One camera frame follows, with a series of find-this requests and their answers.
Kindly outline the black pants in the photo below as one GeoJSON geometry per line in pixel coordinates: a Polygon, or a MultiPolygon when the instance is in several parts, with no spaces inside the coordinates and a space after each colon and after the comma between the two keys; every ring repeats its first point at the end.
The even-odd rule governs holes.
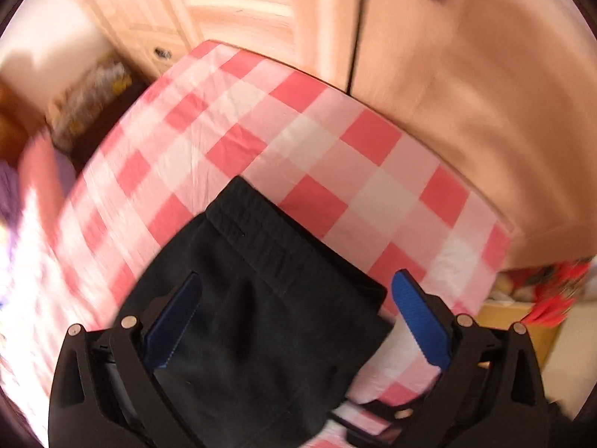
{"type": "Polygon", "coordinates": [[[199,306],[157,373],[207,447],[299,447],[391,332],[385,288],[241,177],[171,239],[121,307],[196,273],[199,306]]]}

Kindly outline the pink pillow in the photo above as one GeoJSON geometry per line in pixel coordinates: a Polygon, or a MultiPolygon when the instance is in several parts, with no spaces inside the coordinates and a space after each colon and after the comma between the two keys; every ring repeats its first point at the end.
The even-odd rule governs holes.
{"type": "Polygon", "coordinates": [[[34,225],[51,245],[57,241],[62,209],[76,182],[70,159],[42,130],[25,146],[17,167],[23,224],[34,225]]]}

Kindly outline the wooden headboard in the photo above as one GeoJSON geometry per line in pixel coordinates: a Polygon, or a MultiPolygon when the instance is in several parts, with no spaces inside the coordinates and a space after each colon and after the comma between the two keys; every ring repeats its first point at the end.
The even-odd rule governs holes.
{"type": "Polygon", "coordinates": [[[1,160],[15,168],[28,142],[46,125],[44,115],[5,81],[0,82],[1,160]]]}

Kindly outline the cluttered bedside table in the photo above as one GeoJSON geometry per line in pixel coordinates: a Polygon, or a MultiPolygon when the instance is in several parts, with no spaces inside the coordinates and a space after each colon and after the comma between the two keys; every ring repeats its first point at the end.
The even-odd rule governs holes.
{"type": "Polygon", "coordinates": [[[147,79],[119,54],[100,58],[47,106],[54,146],[81,171],[147,89],[147,79]]]}

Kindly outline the pink checkered bed sheet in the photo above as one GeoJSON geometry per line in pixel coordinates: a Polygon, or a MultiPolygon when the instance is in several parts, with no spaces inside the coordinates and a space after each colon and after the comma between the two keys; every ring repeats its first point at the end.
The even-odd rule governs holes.
{"type": "Polygon", "coordinates": [[[406,131],[302,72],[200,44],[100,144],[57,241],[20,224],[1,279],[1,383],[40,441],[68,326],[108,326],[237,175],[380,284],[405,268],[456,312],[479,311],[505,254],[496,212],[406,131]]]}

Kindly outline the light wooden wardrobe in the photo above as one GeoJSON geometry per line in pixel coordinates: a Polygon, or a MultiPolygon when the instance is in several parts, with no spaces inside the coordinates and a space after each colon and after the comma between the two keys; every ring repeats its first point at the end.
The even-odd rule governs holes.
{"type": "Polygon", "coordinates": [[[77,0],[148,77],[207,40],[423,141],[510,224],[509,268],[596,253],[596,0],[77,0]]]}

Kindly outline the purple floral pillow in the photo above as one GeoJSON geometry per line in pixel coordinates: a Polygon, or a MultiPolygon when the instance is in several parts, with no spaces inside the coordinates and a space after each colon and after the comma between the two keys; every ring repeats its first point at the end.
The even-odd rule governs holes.
{"type": "Polygon", "coordinates": [[[2,220],[9,228],[15,228],[21,214],[19,178],[4,160],[0,162],[0,209],[2,220]]]}

